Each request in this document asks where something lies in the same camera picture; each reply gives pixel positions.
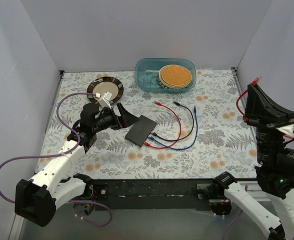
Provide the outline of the black network switch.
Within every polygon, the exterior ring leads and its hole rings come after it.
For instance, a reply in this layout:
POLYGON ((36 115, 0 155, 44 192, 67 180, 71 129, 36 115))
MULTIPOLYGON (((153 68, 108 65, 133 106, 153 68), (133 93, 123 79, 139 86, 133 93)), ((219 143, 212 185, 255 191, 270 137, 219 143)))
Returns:
POLYGON ((125 138, 133 144, 142 147, 156 125, 157 123, 155 121, 141 115, 139 122, 132 126, 125 138))

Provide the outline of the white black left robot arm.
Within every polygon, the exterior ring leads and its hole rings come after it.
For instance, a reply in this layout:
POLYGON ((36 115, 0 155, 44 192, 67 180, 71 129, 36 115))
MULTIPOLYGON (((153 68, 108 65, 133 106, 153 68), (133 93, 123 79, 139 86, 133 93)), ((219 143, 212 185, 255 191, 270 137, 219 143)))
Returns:
POLYGON ((139 118, 129 113, 121 103, 117 107, 119 115, 111 108, 99 109, 93 103, 83 107, 80 119, 73 125, 60 154, 30 180, 20 180, 16 185, 14 210, 17 215, 44 227, 56 210, 68 201, 95 199, 97 193, 89 176, 77 173, 66 182, 62 179, 94 145, 97 133, 108 128, 127 128, 139 122, 139 118))

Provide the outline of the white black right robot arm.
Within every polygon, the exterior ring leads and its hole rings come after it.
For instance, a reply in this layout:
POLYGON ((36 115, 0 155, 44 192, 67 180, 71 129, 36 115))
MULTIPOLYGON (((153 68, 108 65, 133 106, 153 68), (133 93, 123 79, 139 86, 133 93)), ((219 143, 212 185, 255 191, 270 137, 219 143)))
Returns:
POLYGON ((213 179, 213 194, 234 202, 270 240, 294 240, 294 111, 274 102, 256 81, 247 86, 243 121, 256 128, 256 180, 276 215, 255 200, 230 173, 213 179))

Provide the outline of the dark rimmed beige plate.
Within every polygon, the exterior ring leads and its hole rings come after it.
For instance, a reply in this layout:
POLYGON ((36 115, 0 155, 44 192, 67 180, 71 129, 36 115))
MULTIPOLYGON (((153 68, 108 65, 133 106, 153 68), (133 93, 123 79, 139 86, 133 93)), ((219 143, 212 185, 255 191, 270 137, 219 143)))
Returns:
POLYGON ((114 104, 122 97, 124 93, 124 85, 119 79, 115 77, 103 76, 92 81, 89 84, 86 92, 100 95, 109 93, 109 95, 111 95, 109 102, 114 104))

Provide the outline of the teal transparent plastic container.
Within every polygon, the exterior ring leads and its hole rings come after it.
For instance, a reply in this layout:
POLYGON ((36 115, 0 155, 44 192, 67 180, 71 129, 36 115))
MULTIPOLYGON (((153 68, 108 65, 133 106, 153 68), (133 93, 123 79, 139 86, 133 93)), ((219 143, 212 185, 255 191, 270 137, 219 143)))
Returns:
POLYGON ((136 84, 148 93, 182 94, 196 84, 192 62, 181 58, 143 58, 135 67, 136 84))

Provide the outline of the floral patterned table mat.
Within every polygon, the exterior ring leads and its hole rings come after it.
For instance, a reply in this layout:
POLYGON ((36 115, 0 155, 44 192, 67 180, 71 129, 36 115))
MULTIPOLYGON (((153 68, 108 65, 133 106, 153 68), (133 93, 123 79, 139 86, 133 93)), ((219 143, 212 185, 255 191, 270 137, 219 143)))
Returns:
POLYGON ((42 149, 37 170, 59 151, 72 125, 88 102, 84 92, 100 77, 115 77, 124 85, 120 101, 135 116, 144 115, 157 123, 155 132, 166 144, 182 140, 167 149, 150 140, 136 146, 125 136, 126 129, 104 130, 88 153, 68 171, 94 179, 197 179, 214 178, 230 172, 236 178, 256 176, 257 151, 252 129, 236 108, 238 85, 230 70, 199 70, 196 85, 184 94, 148 93, 135 83, 134 72, 74 72, 62 77, 56 107, 42 149))

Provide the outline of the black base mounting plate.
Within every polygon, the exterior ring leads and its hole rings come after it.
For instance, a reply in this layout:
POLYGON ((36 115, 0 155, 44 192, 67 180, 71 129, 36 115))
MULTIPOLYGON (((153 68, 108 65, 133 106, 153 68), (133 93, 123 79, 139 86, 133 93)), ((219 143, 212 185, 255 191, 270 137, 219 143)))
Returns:
POLYGON ((208 186, 213 179, 92 179, 97 193, 94 200, 72 199, 67 203, 83 206, 87 215, 102 210, 209 210, 209 203, 227 209, 235 204, 211 196, 208 186))

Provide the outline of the aluminium frame rail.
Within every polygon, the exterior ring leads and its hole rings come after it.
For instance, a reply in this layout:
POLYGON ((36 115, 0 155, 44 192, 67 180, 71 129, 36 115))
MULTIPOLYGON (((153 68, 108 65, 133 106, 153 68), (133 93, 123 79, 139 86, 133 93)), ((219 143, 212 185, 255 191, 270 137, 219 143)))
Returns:
MULTIPOLYGON (((256 181, 239 181, 238 182, 242 189, 247 186, 247 193, 252 196, 258 202, 269 202, 269 198, 266 196, 266 193, 262 191, 261 187, 258 185, 256 181)), ((214 184, 210 184, 208 186, 211 191, 211 196, 217 199, 226 199, 223 193, 219 193, 219 190, 214 187, 214 184)))

